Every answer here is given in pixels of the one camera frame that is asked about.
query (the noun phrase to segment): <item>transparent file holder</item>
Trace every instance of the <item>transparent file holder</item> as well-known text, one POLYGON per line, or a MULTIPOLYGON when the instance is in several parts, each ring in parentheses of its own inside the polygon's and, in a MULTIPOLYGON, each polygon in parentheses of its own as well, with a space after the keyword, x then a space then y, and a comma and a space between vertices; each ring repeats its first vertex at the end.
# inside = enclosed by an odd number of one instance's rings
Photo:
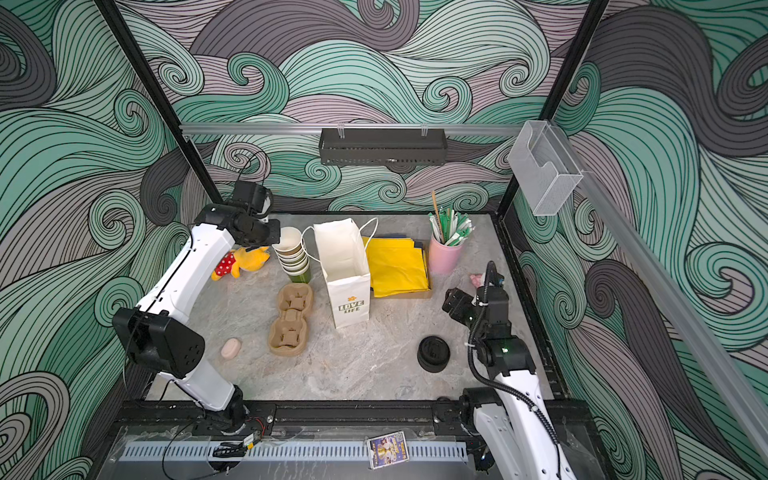
POLYGON ((565 132, 548 121, 529 120, 507 156, 531 211, 557 215, 583 175, 565 132))

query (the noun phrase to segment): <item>pink soap bar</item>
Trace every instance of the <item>pink soap bar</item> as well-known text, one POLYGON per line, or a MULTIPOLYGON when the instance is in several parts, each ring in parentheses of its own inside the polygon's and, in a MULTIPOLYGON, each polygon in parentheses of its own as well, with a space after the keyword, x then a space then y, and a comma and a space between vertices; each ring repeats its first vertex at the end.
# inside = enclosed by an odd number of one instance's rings
POLYGON ((231 360, 237 356, 238 353, 240 353, 240 346, 242 343, 240 343, 239 339, 229 339, 224 343, 224 346, 221 347, 221 356, 224 357, 226 360, 231 360))

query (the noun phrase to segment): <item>yellow stuffed animal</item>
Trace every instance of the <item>yellow stuffed animal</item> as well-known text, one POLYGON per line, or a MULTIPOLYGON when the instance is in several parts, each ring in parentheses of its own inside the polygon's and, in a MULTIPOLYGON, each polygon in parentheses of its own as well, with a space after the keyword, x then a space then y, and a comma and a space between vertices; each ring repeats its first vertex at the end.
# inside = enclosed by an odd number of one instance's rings
POLYGON ((230 251, 221 259, 219 265, 210 275, 210 278, 215 281, 228 273, 232 273, 232 276, 235 278, 240 278, 241 268, 249 272, 255 272, 270 258, 270 255, 266 252, 267 248, 269 247, 261 247, 247 252, 245 247, 241 247, 230 251))

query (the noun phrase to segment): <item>paper bag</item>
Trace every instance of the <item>paper bag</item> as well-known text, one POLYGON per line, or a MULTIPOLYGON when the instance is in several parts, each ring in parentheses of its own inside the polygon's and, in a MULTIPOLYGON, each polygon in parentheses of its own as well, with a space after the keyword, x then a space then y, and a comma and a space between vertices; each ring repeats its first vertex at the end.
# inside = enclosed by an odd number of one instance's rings
MULTIPOLYGON (((379 219, 373 218, 368 223, 379 219)), ((323 276, 328 286, 333 322, 336 328, 365 322, 369 318, 371 300, 371 272, 368 268, 366 246, 362 244, 360 230, 351 218, 335 222, 316 223, 315 241, 323 276)))

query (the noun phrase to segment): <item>pink cup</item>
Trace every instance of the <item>pink cup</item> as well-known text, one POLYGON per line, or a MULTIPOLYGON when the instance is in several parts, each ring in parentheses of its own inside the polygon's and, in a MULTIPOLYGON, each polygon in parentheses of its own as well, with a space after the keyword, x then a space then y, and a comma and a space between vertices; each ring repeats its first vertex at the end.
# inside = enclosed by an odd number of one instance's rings
POLYGON ((429 241, 429 272, 451 273, 456 268, 463 246, 464 244, 448 247, 432 235, 432 239, 429 241))

